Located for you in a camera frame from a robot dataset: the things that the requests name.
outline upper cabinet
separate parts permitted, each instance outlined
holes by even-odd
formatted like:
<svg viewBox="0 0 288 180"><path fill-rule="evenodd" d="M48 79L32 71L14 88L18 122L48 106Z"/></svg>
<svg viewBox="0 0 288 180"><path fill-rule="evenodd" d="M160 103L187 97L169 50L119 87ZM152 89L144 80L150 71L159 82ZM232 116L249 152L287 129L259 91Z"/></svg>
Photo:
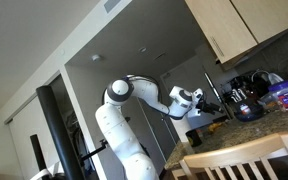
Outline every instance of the upper cabinet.
<svg viewBox="0 0 288 180"><path fill-rule="evenodd" d="M288 29L288 0L186 3L222 64L233 64L261 42Z"/></svg>
<svg viewBox="0 0 288 180"><path fill-rule="evenodd" d="M231 0L258 43L288 29L288 0Z"/></svg>

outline ceiling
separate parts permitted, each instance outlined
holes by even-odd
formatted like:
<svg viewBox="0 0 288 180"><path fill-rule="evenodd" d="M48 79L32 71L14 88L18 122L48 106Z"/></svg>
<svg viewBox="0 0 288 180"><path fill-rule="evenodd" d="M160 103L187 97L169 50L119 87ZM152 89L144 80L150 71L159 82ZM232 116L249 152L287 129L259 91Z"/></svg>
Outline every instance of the ceiling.
<svg viewBox="0 0 288 180"><path fill-rule="evenodd" d="M201 43L204 36L185 1L133 0L69 64L159 77L194 56ZM95 54L102 60L92 61Z"/></svg>
<svg viewBox="0 0 288 180"><path fill-rule="evenodd" d="M98 1L0 0L0 108ZM158 76L193 56L201 34L184 1L133 0L69 63Z"/></svg>
<svg viewBox="0 0 288 180"><path fill-rule="evenodd" d="M0 0L0 108L99 0Z"/></svg>

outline ceiling light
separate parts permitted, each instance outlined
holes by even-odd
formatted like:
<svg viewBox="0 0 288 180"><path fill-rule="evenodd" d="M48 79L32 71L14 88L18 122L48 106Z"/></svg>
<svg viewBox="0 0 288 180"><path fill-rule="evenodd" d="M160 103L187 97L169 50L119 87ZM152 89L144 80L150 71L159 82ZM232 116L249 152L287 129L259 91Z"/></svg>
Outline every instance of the ceiling light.
<svg viewBox="0 0 288 180"><path fill-rule="evenodd" d="M139 52L143 53L146 51L146 47L141 47L140 49L138 49Z"/></svg>
<svg viewBox="0 0 288 180"><path fill-rule="evenodd" d="M98 55L98 54L93 55L91 58L92 58L93 61L100 61L100 60L102 60L102 57L101 57L100 55Z"/></svg>

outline jar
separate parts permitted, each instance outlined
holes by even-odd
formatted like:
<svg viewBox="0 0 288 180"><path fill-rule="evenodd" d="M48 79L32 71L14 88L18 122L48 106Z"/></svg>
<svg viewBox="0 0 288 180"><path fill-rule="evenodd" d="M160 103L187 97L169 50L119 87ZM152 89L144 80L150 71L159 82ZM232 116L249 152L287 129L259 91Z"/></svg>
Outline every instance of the jar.
<svg viewBox="0 0 288 180"><path fill-rule="evenodd" d="M242 114L244 115L249 114L251 112L251 109L246 104L242 104L240 106L240 109L241 109Z"/></svg>
<svg viewBox="0 0 288 180"><path fill-rule="evenodd" d="M272 92L268 92L263 97L261 97L257 102L258 104L262 105L266 110L274 111L280 109Z"/></svg>
<svg viewBox="0 0 288 180"><path fill-rule="evenodd" d="M288 111L288 81L282 81L268 87L281 111Z"/></svg>

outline bottle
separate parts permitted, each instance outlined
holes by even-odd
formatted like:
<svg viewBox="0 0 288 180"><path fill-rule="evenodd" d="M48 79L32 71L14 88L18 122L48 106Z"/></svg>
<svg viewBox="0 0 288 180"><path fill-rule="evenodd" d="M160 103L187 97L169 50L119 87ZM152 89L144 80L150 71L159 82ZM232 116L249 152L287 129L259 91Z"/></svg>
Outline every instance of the bottle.
<svg viewBox="0 0 288 180"><path fill-rule="evenodd" d="M241 104L240 109L242 114L244 115L249 114L251 112L251 109L246 104Z"/></svg>

